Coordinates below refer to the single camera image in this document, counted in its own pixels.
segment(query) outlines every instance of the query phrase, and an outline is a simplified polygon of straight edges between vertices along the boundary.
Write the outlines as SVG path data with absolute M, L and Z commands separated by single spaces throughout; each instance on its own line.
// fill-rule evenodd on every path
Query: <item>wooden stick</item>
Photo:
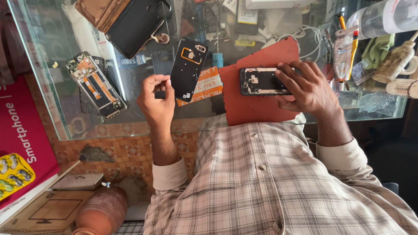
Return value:
M 68 168 L 64 173 L 62 173 L 58 178 L 56 178 L 54 181 L 52 181 L 47 187 L 45 187 L 42 191 L 40 191 L 35 197 L 33 197 L 28 203 L 26 203 L 24 206 L 22 206 L 18 211 L 16 211 L 12 216 L 10 216 L 7 220 L 5 220 L 3 223 L 0 224 L 0 229 L 6 225 L 9 221 L 11 221 L 15 215 L 18 215 L 20 212 L 22 212 L 24 209 L 26 209 L 32 202 L 34 202 L 36 199 L 38 199 L 46 190 L 51 188 L 56 182 L 58 182 L 62 177 L 64 177 L 70 170 L 72 170 L 75 166 L 77 166 L 81 160 L 78 160 L 74 165 L 72 165 L 70 168 Z

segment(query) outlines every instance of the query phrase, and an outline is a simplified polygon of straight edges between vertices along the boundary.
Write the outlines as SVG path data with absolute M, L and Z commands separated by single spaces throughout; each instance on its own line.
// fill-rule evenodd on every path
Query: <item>shirt cuff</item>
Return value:
M 153 162 L 153 186 L 155 190 L 170 190 L 180 187 L 187 181 L 187 171 L 184 159 L 168 165 L 157 166 Z
M 356 139 L 335 147 L 316 144 L 316 156 L 328 170 L 352 170 L 367 164 L 367 157 Z

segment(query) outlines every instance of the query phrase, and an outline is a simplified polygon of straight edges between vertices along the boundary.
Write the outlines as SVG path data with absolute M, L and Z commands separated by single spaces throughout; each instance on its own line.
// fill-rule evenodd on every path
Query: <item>green cloth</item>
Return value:
M 395 34 L 372 38 L 362 54 L 365 69 L 377 69 L 385 59 L 389 48 L 395 44 Z

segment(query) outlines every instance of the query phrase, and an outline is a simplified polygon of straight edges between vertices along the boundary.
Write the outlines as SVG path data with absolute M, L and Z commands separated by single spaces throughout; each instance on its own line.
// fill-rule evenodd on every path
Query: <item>brown tiled floor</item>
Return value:
M 102 147 L 115 162 L 82 162 L 72 170 L 72 174 L 103 173 L 105 180 L 111 183 L 120 182 L 127 176 L 138 176 L 147 182 L 149 192 L 154 192 L 151 141 L 148 135 L 59 141 L 35 77 L 28 75 L 26 81 L 62 172 L 75 163 L 79 159 L 79 151 L 90 144 Z M 172 134 L 178 152 L 185 159 L 189 178 L 193 177 L 197 136 L 197 132 Z

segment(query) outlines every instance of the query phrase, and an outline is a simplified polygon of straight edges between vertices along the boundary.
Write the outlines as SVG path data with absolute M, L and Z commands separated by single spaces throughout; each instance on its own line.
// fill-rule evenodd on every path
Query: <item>black phone back cover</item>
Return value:
M 106 33 L 126 58 L 133 58 L 171 12 L 166 0 L 131 0 Z
M 198 51 L 195 46 L 204 47 L 206 49 L 205 53 Z M 186 59 L 189 58 L 191 52 L 194 54 L 192 59 Z M 189 38 L 180 39 L 176 59 L 171 70 L 171 86 L 174 88 L 176 98 L 186 102 L 191 101 L 194 89 L 196 88 L 197 79 L 202 71 L 207 54 L 207 46 Z

